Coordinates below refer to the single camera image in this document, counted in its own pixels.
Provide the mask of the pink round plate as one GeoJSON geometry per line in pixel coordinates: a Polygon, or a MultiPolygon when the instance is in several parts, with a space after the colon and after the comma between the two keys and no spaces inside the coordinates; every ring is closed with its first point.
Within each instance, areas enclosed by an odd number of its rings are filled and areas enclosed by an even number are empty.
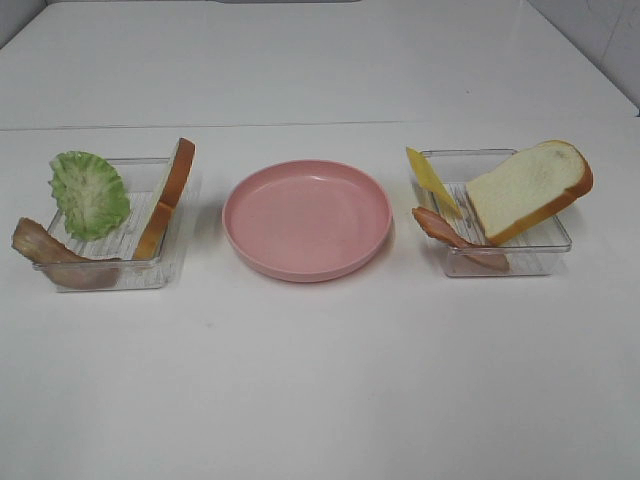
{"type": "Polygon", "coordinates": [[[296,160],[259,170],[228,197],[222,223],[240,258],[290,282],[348,275],[382,248],[393,220],[380,184],[352,166],[296,160]]]}

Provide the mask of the bread slice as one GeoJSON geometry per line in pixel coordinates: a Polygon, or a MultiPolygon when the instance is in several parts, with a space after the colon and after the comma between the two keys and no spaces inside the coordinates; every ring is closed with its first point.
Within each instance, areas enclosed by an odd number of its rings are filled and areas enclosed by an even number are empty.
{"type": "Polygon", "coordinates": [[[150,201],[145,228],[136,245],[133,260],[154,257],[188,181],[195,150],[195,144],[190,140],[178,140],[161,182],[162,189],[155,192],[150,201]]]}
{"type": "Polygon", "coordinates": [[[501,245],[565,209],[593,187],[579,150],[549,140],[521,150],[466,183],[486,240],[501,245]]]}

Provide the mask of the clear plastic container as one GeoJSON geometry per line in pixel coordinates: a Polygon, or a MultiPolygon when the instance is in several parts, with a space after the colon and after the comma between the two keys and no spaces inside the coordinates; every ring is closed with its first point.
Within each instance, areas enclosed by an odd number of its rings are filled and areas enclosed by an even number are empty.
{"type": "Polygon", "coordinates": [[[135,260],[133,254],[146,226],[146,212],[155,192],[160,189],[169,159],[110,158],[108,162],[124,182],[130,201],[130,215],[106,237],[84,242],[72,238],[65,230],[64,214],[60,211],[55,213],[48,225],[48,233],[86,259],[81,263],[33,264],[35,270],[49,277],[59,292],[161,288],[181,272],[194,231],[194,207],[199,199],[201,177],[195,171],[189,174],[154,256],[135,260]]]}
{"type": "Polygon", "coordinates": [[[429,237],[424,251],[429,261],[449,277],[544,276],[569,252],[572,241],[556,216],[531,227],[498,247],[487,242],[469,200],[466,183],[497,167],[514,149],[423,150],[435,173],[461,212],[456,216],[436,194],[412,182],[421,206],[442,216],[456,233],[474,246],[459,249],[429,237]]]}

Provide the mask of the yellow cheese slice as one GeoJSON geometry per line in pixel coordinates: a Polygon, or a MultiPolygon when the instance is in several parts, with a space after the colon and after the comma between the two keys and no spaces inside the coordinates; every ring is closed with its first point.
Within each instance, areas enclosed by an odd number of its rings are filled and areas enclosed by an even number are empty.
{"type": "Polygon", "coordinates": [[[431,165],[428,157],[420,151],[411,147],[405,148],[411,168],[418,180],[418,184],[427,191],[433,193],[441,205],[445,205],[451,215],[457,218],[462,217],[462,213],[454,198],[446,190],[440,177],[431,165]]]}

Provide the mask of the green lettuce leaf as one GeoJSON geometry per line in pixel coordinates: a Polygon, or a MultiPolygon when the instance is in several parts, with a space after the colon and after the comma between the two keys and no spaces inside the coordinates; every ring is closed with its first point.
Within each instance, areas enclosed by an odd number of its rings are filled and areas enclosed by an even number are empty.
{"type": "Polygon", "coordinates": [[[124,182],[104,158],[68,151],[57,154],[50,168],[52,197],[72,238],[100,240],[129,217],[131,207],[124,182]]]}

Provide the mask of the bacon strip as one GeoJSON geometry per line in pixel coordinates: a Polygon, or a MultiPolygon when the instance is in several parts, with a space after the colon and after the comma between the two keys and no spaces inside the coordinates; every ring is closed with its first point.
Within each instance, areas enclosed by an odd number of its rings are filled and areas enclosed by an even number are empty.
{"type": "Polygon", "coordinates": [[[34,264],[48,264],[44,274],[56,285],[75,290],[94,290],[116,285],[118,267],[98,267],[108,260],[77,255],[51,236],[34,220],[21,217],[12,236],[12,248],[34,264]]]}
{"type": "Polygon", "coordinates": [[[504,254],[487,253],[484,246],[468,242],[439,214],[424,207],[415,207],[412,209],[412,215],[427,236],[461,250],[468,260],[499,272],[507,272],[510,269],[504,254]]]}

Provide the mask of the left clear plastic container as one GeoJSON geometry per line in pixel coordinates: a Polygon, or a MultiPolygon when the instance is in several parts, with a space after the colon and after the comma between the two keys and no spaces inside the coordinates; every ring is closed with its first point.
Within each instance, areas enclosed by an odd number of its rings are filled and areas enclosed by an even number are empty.
{"type": "Polygon", "coordinates": [[[55,213],[48,225],[48,233],[86,259],[81,263],[33,264],[35,270],[49,277],[59,292],[161,288],[181,272],[194,231],[194,207],[199,199],[201,177],[195,171],[189,174],[154,256],[135,260],[133,254],[146,226],[146,212],[155,192],[160,189],[169,159],[110,158],[108,162],[124,182],[130,201],[130,215],[106,237],[84,242],[72,238],[65,230],[64,214],[60,211],[55,213]]]}

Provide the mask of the right clear plastic container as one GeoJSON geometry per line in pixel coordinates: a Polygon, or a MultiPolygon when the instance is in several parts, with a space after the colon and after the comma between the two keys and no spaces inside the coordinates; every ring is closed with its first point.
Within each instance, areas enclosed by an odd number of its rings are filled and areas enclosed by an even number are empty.
{"type": "Polygon", "coordinates": [[[461,212],[456,216],[436,194],[412,182],[421,206],[442,216],[456,233],[474,246],[459,249],[429,237],[424,251],[429,261],[449,277],[544,276],[569,252],[572,241],[556,216],[531,227],[498,247],[487,242],[469,200],[466,183],[497,167],[514,149],[423,150],[435,173],[461,212]]]}

